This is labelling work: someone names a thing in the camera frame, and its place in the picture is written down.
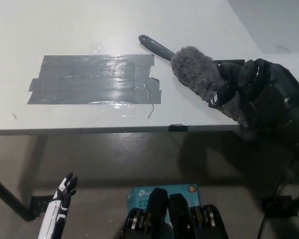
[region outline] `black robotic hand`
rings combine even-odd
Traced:
[[[291,72],[263,59],[243,66],[225,62],[218,65],[218,71],[226,80],[216,93],[218,106],[230,101],[232,91],[237,90],[249,127],[273,129],[299,153],[299,82]]]
[[[162,235],[167,208],[175,239],[228,239],[225,226],[214,205],[188,207],[182,194],[155,188],[146,210],[130,210],[120,239],[158,239]]]

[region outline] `tape strip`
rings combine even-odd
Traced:
[[[160,104],[161,91],[33,92],[28,104],[64,105],[125,102]]]
[[[45,91],[126,91],[126,90],[159,90],[159,81],[155,78],[139,78],[137,80],[126,78],[63,78],[32,80],[30,92]]]
[[[153,55],[44,56],[28,104],[160,104]]]
[[[153,66],[154,55],[87,55],[87,56],[44,56],[42,67],[60,66]]]
[[[141,67],[42,67],[39,78],[46,80],[67,78],[147,78],[150,66]]]

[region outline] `black metal table leg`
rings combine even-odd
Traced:
[[[34,214],[30,208],[23,205],[18,198],[16,198],[4,185],[0,183],[0,198],[11,207],[15,213],[29,222],[35,219]]]

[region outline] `concrete floor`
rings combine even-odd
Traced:
[[[0,136],[0,181],[24,203],[79,177],[64,239],[114,239],[134,186],[198,183],[202,204],[219,209],[230,239],[257,237],[260,199],[292,159],[271,137],[242,143],[230,132]],[[296,196],[299,185],[285,187]],[[0,239],[37,238],[42,218],[26,223],[0,201]],[[299,239],[299,216],[270,220],[264,239]]]

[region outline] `white robotic arm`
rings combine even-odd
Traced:
[[[45,212],[38,239],[60,239],[69,210],[71,196],[78,178],[69,173],[56,190],[52,201]]]

